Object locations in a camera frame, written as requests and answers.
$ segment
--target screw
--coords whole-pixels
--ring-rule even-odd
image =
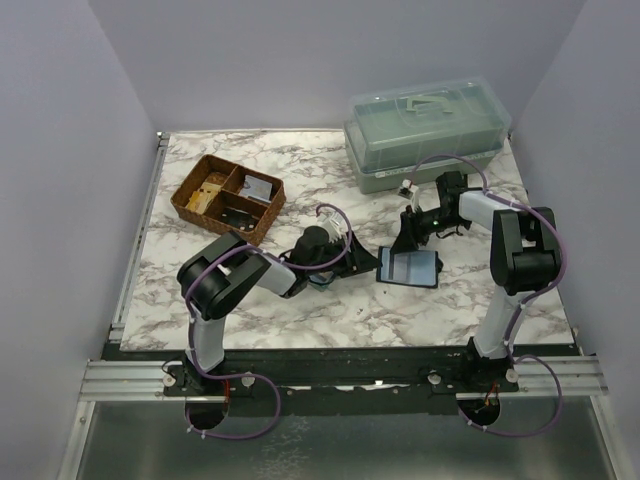
[[[173,387],[176,384],[176,379],[167,374],[162,378],[162,384],[165,387]]]
[[[242,380],[240,381],[242,382],[242,385],[244,385],[247,388],[249,388],[251,385],[256,383],[256,379],[253,377],[242,377]]]
[[[429,380],[429,383],[431,385],[440,385],[440,382],[442,381],[442,377],[437,373],[432,373],[427,377],[427,380]]]
[[[509,383],[517,383],[519,375],[518,375],[518,372],[516,372],[513,368],[510,368],[509,370],[507,370],[505,378]]]

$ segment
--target gray wall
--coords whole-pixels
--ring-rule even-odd
[[[483,74],[518,118],[584,0],[90,0],[158,128],[337,127],[358,93]]]
[[[0,15],[0,478],[55,478],[157,139],[84,0]]]
[[[561,293],[602,361],[640,473],[640,2],[588,0],[527,106],[514,151],[570,250]]]

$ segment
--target smartphone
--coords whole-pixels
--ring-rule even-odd
[[[438,288],[438,273],[441,265],[438,252],[417,250],[407,253],[391,253],[391,247],[378,250],[376,280],[411,287]]]

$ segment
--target white marble tabletop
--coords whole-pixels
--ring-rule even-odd
[[[316,222],[314,206],[330,202],[351,220],[360,242],[376,255],[393,243],[407,201],[394,191],[362,195],[339,131],[174,134],[162,168],[140,268],[126,314],[123,350],[187,346],[187,311],[176,274],[216,235],[178,218],[169,199],[203,154],[213,153],[284,181],[287,202],[261,247],[293,247]],[[508,146],[487,169],[493,191],[526,202]],[[478,175],[470,176],[479,186]],[[438,204],[435,184],[422,186],[423,209]],[[463,237],[432,236],[444,262],[439,288],[376,283],[375,272],[338,279],[282,299],[254,288],[227,317],[226,348],[390,347],[466,344],[484,317],[494,284],[490,234],[477,225]],[[560,297],[544,295],[528,310],[516,343],[571,343]]]

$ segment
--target wicker basket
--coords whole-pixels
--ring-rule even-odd
[[[273,185],[271,203],[269,205],[238,195],[244,185],[245,175],[260,178]],[[191,194],[198,190],[205,181],[221,185],[220,192],[203,214],[187,210],[186,206],[189,203]],[[187,222],[219,234],[234,231],[247,242],[253,245],[260,245],[271,224],[280,213],[285,200],[282,180],[242,167],[214,155],[204,155],[193,167],[193,170],[189,172],[189,175],[184,179],[178,190],[171,196],[171,205],[178,212],[178,216]],[[220,220],[222,218],[221,215],[227,207],[249,213],[256,219],[255,228],[251,231],[245,231],[222,222]]]

